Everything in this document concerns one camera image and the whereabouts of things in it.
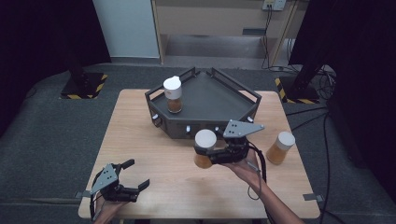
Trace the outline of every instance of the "metal bracket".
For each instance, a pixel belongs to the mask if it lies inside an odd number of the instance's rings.
[[[92,186],[90,194],[93,195],[97,191],[109,186],[110,184],[117,181],[119,178],[117,177],[116,172],[111,164],[106,165],[105,169],[103,169],[102,173],[99,175],[96,183]]]
[[[240,138],[250,133],[261,131],[263,129],[264,129],[264,125],[262,124],[252,124],[252,123],[230,119],[230,122],[228,122],[227,127],[225,128],[223,137]]]
[[[312,200],[315,200],[315,201],[317,201],[318,203],[324,201],[323,196],[321,196],[320,194],[319,194],[319,195],[316,195],[316,194],[314,194],[314,193],[311,193],[311,194],[303,194],[303,197],[304,197],[304,200],[305,200],[305,201],[312,201]]]

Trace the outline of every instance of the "white wall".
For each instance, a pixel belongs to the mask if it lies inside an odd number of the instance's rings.
[[[160,58],[150,0],[94,0],[111,57]]]

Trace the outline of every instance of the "black curtain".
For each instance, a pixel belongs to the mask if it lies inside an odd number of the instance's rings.
[[[336,101],[353,141],[384,189],[396,202],[396,4],[378,0],[310,1],[290,64],[304,64],[318,35],[336,15],[337,30],[322,59],[336,72]]]
[[[2,0],[0,41],[0,136],[37,81],[110,62],[92,0]]]

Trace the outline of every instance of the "human hand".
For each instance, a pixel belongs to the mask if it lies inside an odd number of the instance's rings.
[[[230,168],[240,179],[247,182],[249,185],[252,184],[253,180],[257,180],[257,171],[255,171],[249,164],[253,164],[257,168],[256,153],[254,150],[249,150],[247,157],[237,163],[223,163],[223,166]]]
[[[96,206],[94,224],[109,223],[111,219],[120,211],[128,202],[110,202],[106,201],[100,192],[96,194]]]

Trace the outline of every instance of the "black cable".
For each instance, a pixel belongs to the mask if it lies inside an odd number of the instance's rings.
[[[324,214],[326,211],[327,203],[329,201],[329,193],[330,193],[330,184],[331,184],[331,169],[330,169],[330,156],[329,156],[329,143],[327,141],[326,134],[326,120],[329,117],[329,113],[326,113],[326,117],[323,120],[323,134],[324,134],[324,144],[326,147],[326,162],[327,162],[327,189],[326,189],[326,197],[324,199],[324,204],[322,208],[322,212],[320,214],[319,224],[323,223]]]
[[[328,113],[329,113],[329,112],[326,112],[326,113],[321,114],[321,115],[319,115],[319,116],[316,116],[316,117],[314,117],[314,118],[312,118],[312,119],[309,119],[309,120],[307,120],[306,122],[304,122],[304,123],[302,123],[302,124],[300,124],[300,125],[298,125],[298,126],[292,128],[291,130],[292,130],[292,131],[295,131],[295,130],[301,128],[302,126],[304,126],[305,124],[307,124],[307,123],[309,123],[309,122],[311,122],[311,121],[313,121],[313,120],[315,120],[315,119],[318,119],[318,118],[320,118],[320,117],[322,117],[322,116],[324,116],[324,115],[326,115],[326,114],[328,114]]]
[[[313,109],[307,109],[307,110],[297,111],[297,112],[293,112],[293,113],[286,114],[286,116],[296,115],[296,114],[302,114],[302,113],[305,113],[305,112],[314,111],[314,110],[320,110],[320,109],[327,109],[327,106],[322,106],[322,107],[317,107],[317,108],[313,108]]]
[[[264,180],[265,183],[267,183],[267,168],[266,168],[264,155],[262,154],[262,151],[259,150],[253,143],[249,142],[248,140],[247,140],[247,142],[251,145],[251,146],[249,146],[249,148],[253,149],[257,153],[257,155],[259,156],[260,163],[262,164],[262,179]],[[276,224],[274,219],[272,218],[271,214],[269,214],[268,210],[266,208],[264,208],[264,210],[265,210],[265,213],[267,214],[268,221],[271,224]]]
[[[271,5],[269,5],[268,6],[268,13],[267,13],[267,21],[266,21],[266,23],[265,23],[265,35],[262,37],[262,43],[264,44],[264,47],[265,47],[265,59],[262,61],[262,69],[263,69],[263,67],[264,67],[264,63],[265,63],[265,60],[267,61],[267,63],[268,63],[268,68],[270,67],[270,59],[269,59],[269,53],[268,53],[268,38],[267,38],[267,32],[268,32],[268,27],[269,27],[269,25],[270,25],[270,22],[271,22],[271,18],[272,18],[272,6]]]
[[[99,178],[99,176],[100,176],[100,174],[103,172],[103,170],[104,170],[104,169],[102,169],[101,172],[99,172],[99,173],[96,174],[95,178],[94,178],[93,181],[92,181],[92,186],[95,185],[96,180]],[[96,199],[97,199],[97,198],[94,199],[94,196],[95,196],[95,195],[91,194],[91,198],[90,198],[91,221],[93,221],[93,218],[95,217],[95,202],[96,202]]]
[[[323,65],[323,68],[321,69],[322,74],[318,82],[319,88],[317,89],[317,92],[322,99],[329,100],[330,97],[332,97],[332,93],[334,91],[335,80],[333,79],[333,77],[329,75],[329,72],[324,70],[324,66],[325,65]]]
[[[322,209],[320,209],[320,212],[324,212],[324,213],[327,213],[327,214],[329,214],[331,217],[333,217],[335,220],[337,220],[339,223],[341,223],[341,224],[346,224],[345,223],[345,221],[343,220],[343,219],[341,219],[340,217],[338,217],[336,214],[334,214],[334,213],[332,213],[332,212],[329,212],[329,211],[323,211]]]
[[[63,198],[17,198],[0,199],[0,203],[80,204],[81,200]]]
[[[292,53],[292,44],[291,44],[291,42],[292,42],[292,39],[288,39],[288,45],[287,45],[287,49],[286,49],[288,62],[290,61],[290,56],[291,56],[291,53]],[[300,71],[299,71],[297,68],[295,68],[292,64],[290,64],[290,66],[291,66],[291,68],[292,68],[292,70],[293,70],[294,72],[296,72],[296,73],[299,73],[299,72],[300,72]]]
[[[260,196],[262,195],[262,177],[260,176],[260,171],[256,171],[256,173],[257,173],[257,176],[259,177],[259,181],[260,181],[260,189],[259,189],[259,195],[257,196],[257,198],[253,198],[251,195],[250,195],[250,189],[251,189],[251,187],[249,186],[248,188],[247,188],[247,195],[248,195],[248,197],[251,199],[251,200],[254,200],[254,201],[258,201],[259,199],[260,199]]]

